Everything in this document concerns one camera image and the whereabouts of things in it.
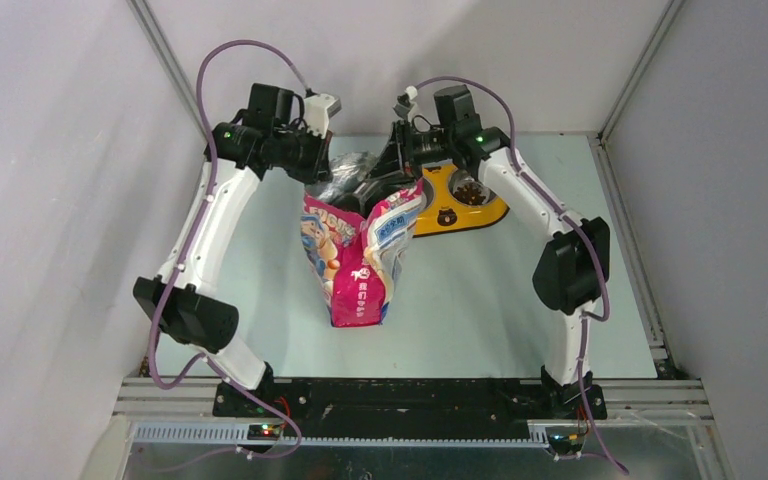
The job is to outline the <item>brown kibble pet food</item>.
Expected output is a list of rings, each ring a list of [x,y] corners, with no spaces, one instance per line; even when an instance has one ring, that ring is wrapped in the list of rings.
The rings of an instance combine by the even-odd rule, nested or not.
[[[491,193],[480,183],[467,182],[453,188],[453,197],[460,203],[470,207],[480,207],[489,202]]]

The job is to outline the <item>yellow double pet bowl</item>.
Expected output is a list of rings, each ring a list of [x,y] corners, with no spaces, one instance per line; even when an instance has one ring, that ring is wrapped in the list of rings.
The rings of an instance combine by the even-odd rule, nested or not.
[[[508,205],[491,189],[451,162],[426,167],[422,180],[423,200],[415,237],[487,228],[499,223],[509,212]],[[489,190],[491,197],[486,205],[470,207],[453,197],[453,188],[467,182],[480,183]]]

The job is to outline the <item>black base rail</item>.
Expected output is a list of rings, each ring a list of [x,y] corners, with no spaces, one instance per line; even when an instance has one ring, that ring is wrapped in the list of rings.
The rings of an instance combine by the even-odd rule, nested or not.
[[[592,376],[559,386],[543,373],[517,378],[338,379],[266,377],[250,400],[229,384],[217,386],[216,418],[268,419],[265,403],[290,417],[303,438],[315,440],[526,440],[530,422],[607,417]]]

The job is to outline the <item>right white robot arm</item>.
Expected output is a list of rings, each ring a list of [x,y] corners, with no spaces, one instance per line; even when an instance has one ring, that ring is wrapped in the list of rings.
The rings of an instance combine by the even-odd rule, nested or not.
[[[568,207],[527,164],[516,145],[515,124],[504,129],[483,124],[471,92],[473,82],[448,78],[448,87],[435,92],[436,122],[425,131],[418,117],[419,89],[408,86],[393,107],[398,117],[385,149],[385,164],[401,173],[442,160],[487,187],[542,242],[532,274],[537,298],[560,322],[541,375],[545,411],[566,418],[582,403],[576,385],[589,372],[591,321],[610,314],[610,236],[601,217],[586,218]]]

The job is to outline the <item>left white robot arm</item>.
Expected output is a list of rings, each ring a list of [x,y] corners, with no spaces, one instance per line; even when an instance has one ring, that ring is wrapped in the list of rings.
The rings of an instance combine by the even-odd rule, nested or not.
[[[328,93],[299,95],[253,84],[247,107],[212,129],[193,203],[169,257],[154,277],[140,277],[133,287],[155,330],[240,386],[237,402],[252,416],[272,411],[276,390],[263,381],[267,363],[238,331],[238,309],[215,297],[224,257],[270,169],[305,185],[330,179],[329,123],[340,109],[340,99]]]

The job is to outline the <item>cat food bag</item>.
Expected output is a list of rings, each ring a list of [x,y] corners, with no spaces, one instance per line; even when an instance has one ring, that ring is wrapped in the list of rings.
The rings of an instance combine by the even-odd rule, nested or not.
[[[378,157],[352,152],[330,161],[333,177],[305,188],[300,238],[330,324],[381,324],[423,206],[422,182],[372,175]]]

